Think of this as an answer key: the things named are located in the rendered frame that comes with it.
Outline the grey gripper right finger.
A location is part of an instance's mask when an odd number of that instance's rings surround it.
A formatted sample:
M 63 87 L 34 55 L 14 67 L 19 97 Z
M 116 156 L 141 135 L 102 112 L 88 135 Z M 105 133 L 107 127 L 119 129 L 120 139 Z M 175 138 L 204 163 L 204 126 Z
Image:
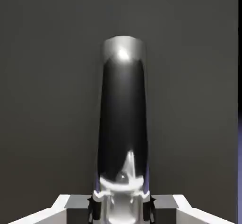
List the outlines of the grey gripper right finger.
M 190 205 L 184 195 L 153 195 L 155 224 L 235 224 Z

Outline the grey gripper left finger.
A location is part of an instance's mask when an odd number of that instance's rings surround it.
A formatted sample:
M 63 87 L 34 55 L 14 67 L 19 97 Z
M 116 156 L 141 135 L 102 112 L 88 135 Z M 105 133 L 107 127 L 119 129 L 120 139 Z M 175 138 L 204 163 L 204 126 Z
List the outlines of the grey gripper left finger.
M 88 224 L 90 195 L 61 194 L 50 208 L 8 224 Z

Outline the dark grey cabinet door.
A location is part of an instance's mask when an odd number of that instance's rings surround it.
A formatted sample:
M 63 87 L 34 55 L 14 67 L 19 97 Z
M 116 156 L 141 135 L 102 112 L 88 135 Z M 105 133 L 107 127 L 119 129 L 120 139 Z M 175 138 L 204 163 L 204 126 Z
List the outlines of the dark grey cabinet door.
M 238 0 L 0 0 L 0 224 L 91 192 L 115 35 L 146 45 L 151 192 L 236 222 Z

